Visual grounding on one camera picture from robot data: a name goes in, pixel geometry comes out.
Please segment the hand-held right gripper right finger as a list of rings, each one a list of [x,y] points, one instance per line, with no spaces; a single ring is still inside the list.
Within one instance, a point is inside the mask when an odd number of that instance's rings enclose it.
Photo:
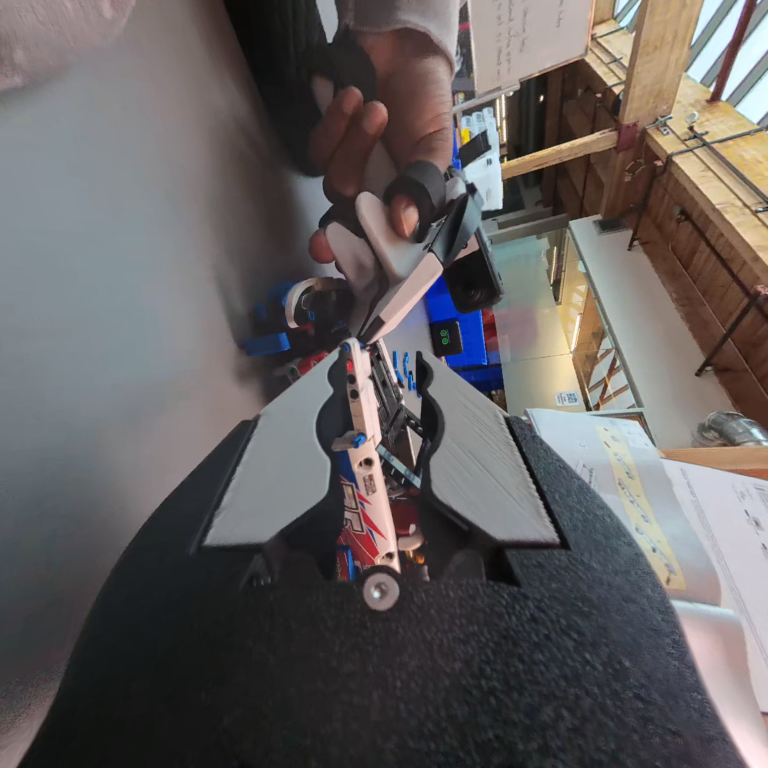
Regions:
[[[417,352],[425,450],[419,522],[430,549],[570,549],[508,414]]]

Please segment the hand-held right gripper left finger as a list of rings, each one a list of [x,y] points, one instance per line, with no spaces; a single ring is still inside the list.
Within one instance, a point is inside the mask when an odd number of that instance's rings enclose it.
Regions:
[[[334,350],[263,409],[216,504],[205,547],[255,549],[279,534],[313,549],[336,541],[344,514],[332,447],[352,429],[348,351]]]

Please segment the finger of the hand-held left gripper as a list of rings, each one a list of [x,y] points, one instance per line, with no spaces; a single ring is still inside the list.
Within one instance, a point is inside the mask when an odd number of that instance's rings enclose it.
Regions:
[[[348,281],[352,292],[352,309],[348,320],[350,333],[360,333],[370,321],[371,312],[386,294],[386,278],[374,277],[369,283]]]
[[[443,272],[437,255],[425,255],[414,271],[401,283],[388,289],[374,303],[362,324],[359,341],[371,345],[394,331]]]

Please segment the white blue toy brick car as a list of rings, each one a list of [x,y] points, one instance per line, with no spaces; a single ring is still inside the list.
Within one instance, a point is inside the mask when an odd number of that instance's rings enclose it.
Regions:
[[[242,341],[241,348],[249,356],[298,352],[293,360],[283,359],[288,388],[334,350],[351,348],[346,389],[352,429],[332,447],[340,461],[341,532],[335,542],[321,548],[310,548],[294,534],[279,534],[261,548],[282,538],[288,546],[307,548],[321,558],[332,551],[334,578],[353,581],[366,571],[389,571],[388,583],[401,572],[405,553],[423,543],[417,520],[399,522],[392,512],[391,501],[397,493],[382,466],[384,458],[396,461],[387,451],[388,428],[400,426],[400,417],[408,426],[412,422],[402,407],[387,350],[380,342],[363,345],[350,334],[346,322],[350,305],[351,295],[343,280],[314,278],[278,283],[266,301],[254,306],[256,335]]]

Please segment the person's left forearm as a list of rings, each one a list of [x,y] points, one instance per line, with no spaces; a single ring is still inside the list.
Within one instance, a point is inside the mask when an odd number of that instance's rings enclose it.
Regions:
[[[354,33],[410,31],[429,38],[456,71],[459,11],[462,1],[335,1],[339,28]]]

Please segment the person's left hand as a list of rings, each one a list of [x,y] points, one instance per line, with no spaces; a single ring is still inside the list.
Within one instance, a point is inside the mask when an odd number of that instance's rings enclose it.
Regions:
[[[309,155],[332,204],[363,191],[380,140],[398,170],[418,160],[446,171],[452,159],[453,64],[429,36],[402,28],[353,32],[376,72],[377,100],[339,91],[310,135]]]

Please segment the small black device green lights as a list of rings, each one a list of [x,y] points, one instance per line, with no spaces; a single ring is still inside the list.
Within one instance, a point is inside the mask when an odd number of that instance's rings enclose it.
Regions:
[[[432,350],[437,358],[461,355],[464,351],[462,332],[456,318],[429,324]]]

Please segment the blue plastic bin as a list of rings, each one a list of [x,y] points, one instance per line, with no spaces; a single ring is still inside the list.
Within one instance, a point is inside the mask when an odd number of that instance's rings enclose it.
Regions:
[[[429,324],[452,318],[459,322],[464,351],[461,355],[443,358],[448,367],[480,392],[502,391],[504,381],[494,312],[458,312],[442,277],[429,288],[425,300]]]

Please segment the instruction booklet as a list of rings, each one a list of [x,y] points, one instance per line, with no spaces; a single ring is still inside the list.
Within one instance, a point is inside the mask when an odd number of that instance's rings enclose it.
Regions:
[[[664,458],[627,419],[540,408],[525,414],[622,521],[671,599],[735,613],[766,713],[766,481]]]

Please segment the whiteboard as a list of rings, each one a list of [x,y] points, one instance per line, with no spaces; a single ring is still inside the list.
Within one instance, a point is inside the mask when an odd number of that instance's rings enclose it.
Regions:
[[[475,93],[494,98],[586,56],[594,1],[469,1]]]

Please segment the silver duct pipe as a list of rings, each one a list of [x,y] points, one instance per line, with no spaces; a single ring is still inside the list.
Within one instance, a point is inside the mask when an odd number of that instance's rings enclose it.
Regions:
[[[767,447],[767,428],[732,411],[709,414],[697,425],[694,437],[705,447]]]

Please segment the wooden post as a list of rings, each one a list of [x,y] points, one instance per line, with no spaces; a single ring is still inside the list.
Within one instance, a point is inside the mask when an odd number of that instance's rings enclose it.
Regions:
[[[610,150],[600,215],[614,218],[628,208],[626,167],[635,159],[640,140],[656,118],[671,113],[689,57],[690,44],[703,3],[643,1],[624,79],[616,127],[509,160],[502,164],[507,180],[601,151]]]

